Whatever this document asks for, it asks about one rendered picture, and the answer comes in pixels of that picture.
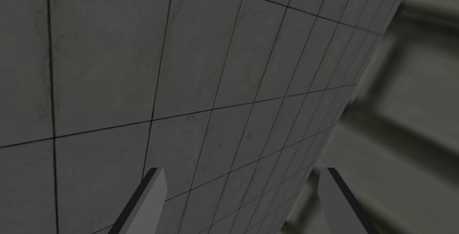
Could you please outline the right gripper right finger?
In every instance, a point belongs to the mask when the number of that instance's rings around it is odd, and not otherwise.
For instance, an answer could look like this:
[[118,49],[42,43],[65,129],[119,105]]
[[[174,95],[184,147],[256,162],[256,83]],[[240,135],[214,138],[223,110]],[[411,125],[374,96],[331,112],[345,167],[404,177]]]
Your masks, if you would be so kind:
[[335,168],[322,168],[318,197],[331,234],[380,234]]

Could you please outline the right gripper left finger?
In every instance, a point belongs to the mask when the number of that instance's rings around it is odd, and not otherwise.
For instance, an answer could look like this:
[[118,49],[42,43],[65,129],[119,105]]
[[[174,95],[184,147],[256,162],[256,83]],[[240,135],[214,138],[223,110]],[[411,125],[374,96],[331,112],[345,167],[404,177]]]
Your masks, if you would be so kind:
[[155,234],[166,195],[164,168],[150,168],[108,234]]

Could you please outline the grey panelled door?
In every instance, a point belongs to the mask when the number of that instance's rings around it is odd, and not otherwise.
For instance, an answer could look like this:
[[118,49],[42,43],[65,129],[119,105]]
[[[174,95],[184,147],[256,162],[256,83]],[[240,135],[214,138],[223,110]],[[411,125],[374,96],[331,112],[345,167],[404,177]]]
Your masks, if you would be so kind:
[[380,234],[459,234],[459,0],[367,0],[341,20],[379,35],[282,234],[330,234],[317,186],[335,167]]

